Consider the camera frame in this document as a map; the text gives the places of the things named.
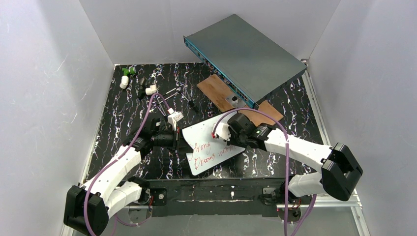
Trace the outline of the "small whiteboard red writing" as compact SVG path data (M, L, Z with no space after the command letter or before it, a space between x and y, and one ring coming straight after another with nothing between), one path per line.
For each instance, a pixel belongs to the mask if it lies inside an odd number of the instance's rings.
M214 125L222 116L211 117L182 130L186 142L192 148L186 157L194 176L245 151L244 147L227 145L223 140L212 137Z

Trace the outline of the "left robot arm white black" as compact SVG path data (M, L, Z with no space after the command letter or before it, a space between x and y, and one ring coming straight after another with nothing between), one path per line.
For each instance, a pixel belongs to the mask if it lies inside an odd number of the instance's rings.
M165 117L148 116L131 131L114 157L92 179L80 186L71 186L66 195L63 223L87 236L103 233L109 219L129 203L139 200L148 182L125 176L146 157L154 147L174 152L191 153L177 122L182 112L171 111Z

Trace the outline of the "white pipe elbow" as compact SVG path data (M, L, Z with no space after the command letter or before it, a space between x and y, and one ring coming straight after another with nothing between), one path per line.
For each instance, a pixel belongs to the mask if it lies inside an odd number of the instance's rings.
M119 87L121 89L126 89L128 87L128 85L129 85L129 77L128 76L122 76Z

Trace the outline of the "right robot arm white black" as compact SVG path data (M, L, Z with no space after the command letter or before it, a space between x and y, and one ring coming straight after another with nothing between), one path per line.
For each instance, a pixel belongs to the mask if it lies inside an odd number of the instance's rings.
M276 191L276 197L288 199L313 194L328 194L348 201L359 182L363 169L349 147L342 143L325 146L286 135L276 125L261 123L256 126L249 118L237 113L219 123L214 136L222 138L228 145L251 147L268 152L288 154L293 160L306 164L313 173L289 176Z

